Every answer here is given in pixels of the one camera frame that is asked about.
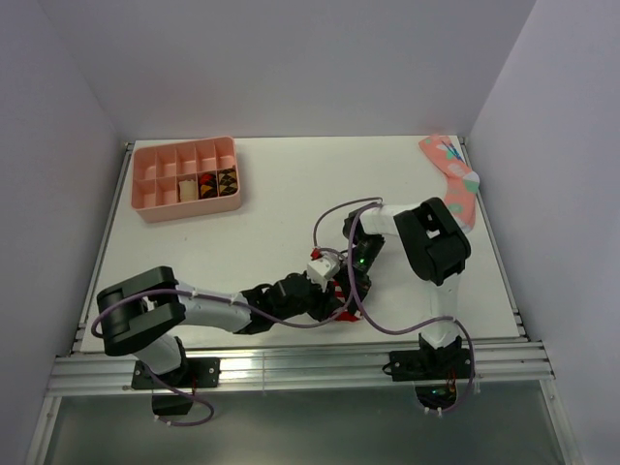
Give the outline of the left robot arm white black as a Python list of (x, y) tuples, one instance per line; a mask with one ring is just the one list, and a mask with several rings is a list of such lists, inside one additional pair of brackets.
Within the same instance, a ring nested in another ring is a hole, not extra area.
[(305, 272), (274, 284), (260, 284), (236, 294), (200, 291), (176, 279), (169, 266), (157, 266), (109, 286), (97, 295), (99, 315), (91, 326), (109, 357), (134, 356), (144, 371), (167, 387), (189, 374), (177, 326), (203, 326), (231, 334), (255, 335), (275, 325), (303, 328), (292, 318), (308, 315), (309, 328), (320, 327), (343, 312), (332, 283), (312, 282)]

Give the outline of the pink divided organizer tray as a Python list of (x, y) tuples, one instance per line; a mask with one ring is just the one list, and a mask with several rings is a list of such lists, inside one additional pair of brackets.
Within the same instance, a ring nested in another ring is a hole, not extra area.
[(241, 187), (234, 139), (195, 139), (137, 149), (131, 207), (146, 223), (239, 209)]

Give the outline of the brown argyle rolled sock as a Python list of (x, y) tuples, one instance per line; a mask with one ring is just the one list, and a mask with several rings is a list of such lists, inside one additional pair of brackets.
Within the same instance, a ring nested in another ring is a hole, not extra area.
[(228, 197), (238, 192), (238, 178), (236, 167), (217, 171), (218, 195)]

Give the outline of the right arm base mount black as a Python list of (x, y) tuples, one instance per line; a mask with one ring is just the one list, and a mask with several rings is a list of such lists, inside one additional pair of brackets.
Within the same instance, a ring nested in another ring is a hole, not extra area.
[(393, 382), (414, 382), (421, 407), (439, 415), (458, 404), (458, 381), (467, 382), (466, 392), (473, 387), (474, 352), (463, 346), (460, 336), (441, 348), (420, 336), (417, 349), (389, 352), (382, 371)]

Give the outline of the pink patterned sock pair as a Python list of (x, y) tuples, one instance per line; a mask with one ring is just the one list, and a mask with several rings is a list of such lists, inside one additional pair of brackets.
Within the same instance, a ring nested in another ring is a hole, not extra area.
[(447, 190), (444, 204), (461, 230), (469, 233), (476, 224), (480, 177), (465, 163), (448, 136), (431, 135), (418, 145), (426, 158), (445, 176)]

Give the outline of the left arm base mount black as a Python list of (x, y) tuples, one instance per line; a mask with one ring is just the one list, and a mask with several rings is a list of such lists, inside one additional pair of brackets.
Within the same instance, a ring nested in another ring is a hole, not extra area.
[[(218, 357), (190, 357), (169, 374), (157, 375), (157, 378), (169, 387), (177, 390), (188, 389), (190, 396), (195, 396), (201, 388), (216, 388), (219, 384), (221, 359)], [(133, 390), (164, 389), (167, 394), (152, 394), (151, 410), (159, 419), (178, 420), (187, 416), (196, 401), (170, 391), (154, 380), (142, 361), (137, 361), (131, 382)]]

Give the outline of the red argyle rolled sock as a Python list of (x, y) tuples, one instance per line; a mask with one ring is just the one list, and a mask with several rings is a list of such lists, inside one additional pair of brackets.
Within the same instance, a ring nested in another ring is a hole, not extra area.
[(204, 172), (198, 175), (199, 199), (213, 199), (218, 197), (217, 174), (215, 172)]

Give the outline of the red white striped sock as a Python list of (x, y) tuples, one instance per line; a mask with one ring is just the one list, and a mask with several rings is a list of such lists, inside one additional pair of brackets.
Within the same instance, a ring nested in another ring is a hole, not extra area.
[[(332, 280), (331, 283), (333, 284), (333, 288), (334, 288), (334, 296), (338, 300), (338, 304), (336, 305), (336, 309), (335, 309), (335, 311), (337, 311), (340, 307), (342, 307), (346, 303), (348, 297), (345, 295), (340, 284), (336, 280)], [(363, 317), (358, 310), (354, 310), (353, 312), (350, 312), (349, 309), (343, 310), (335, 318), (336, 322), (345, 322), (345, 323), (356, 323), (362, 320), (363, 320)]]

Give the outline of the aluminium rail frame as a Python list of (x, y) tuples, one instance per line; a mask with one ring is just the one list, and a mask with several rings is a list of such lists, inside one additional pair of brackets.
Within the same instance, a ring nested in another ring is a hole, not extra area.
[[(100, 247), (90, 291), (110, 283), (123, 259), (132, 268), (171, 264), (184, 279), (233, 289), (259, 275), (259, 253), (241, 240), (254, 233), (286, 254), (267, 273), (290, 268), (310, 243), (311, 221), (350, 198), (379, 195), (418, 202), (442, 193), (445, 179), (416, 136), (249, 138), (235, 143), (241, 165), (239, 209), (212, 217), (146, 224), (130, 207), (133, 171), (125, 166)], [(478, 350), (473, 397), (456, 411), (467, 456), (478, 463), (534, 464), (582, 457), (542, 343), (529, 338), (483, 207), (469, 235), (473, 261), (459, 289), (459, 309)], [(364, 324), (275, 329), (238, 342), (216, 330), (182, 331), (194, 356), (223, 362), (221, 393), (388, 388), (379, 364), (412, 336), (390, 337)]]

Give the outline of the tan maroon sock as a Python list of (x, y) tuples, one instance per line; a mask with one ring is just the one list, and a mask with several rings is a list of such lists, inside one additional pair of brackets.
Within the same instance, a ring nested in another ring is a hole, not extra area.
[(178, 182), (179, 201), (194, 202), (198, 199), (198, 187), (195, 180), (181, 180)]

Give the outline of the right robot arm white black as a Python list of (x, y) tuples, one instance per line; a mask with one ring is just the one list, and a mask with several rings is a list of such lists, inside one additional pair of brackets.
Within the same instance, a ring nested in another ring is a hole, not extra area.
[[(421, 371), (432, 378), (443, 376), (452, 366), (451, 352), (460, 351), (462, 342), (471, 340), (457, 319), (458, 288), (471, 245), (444, 202), (439, 198), (407, 205), (373, 202), (349, 213), (343, 234), (348, 238), (350, 297), (359, 313), (383, 334), (418, 331), (424, 348), (418, 357)], [(381, 327), (362, 305), (358, 282), (376, 260), (387, 235), (400, 240), (410, 268), (429, 290), (430, 317), (405, 329)]]

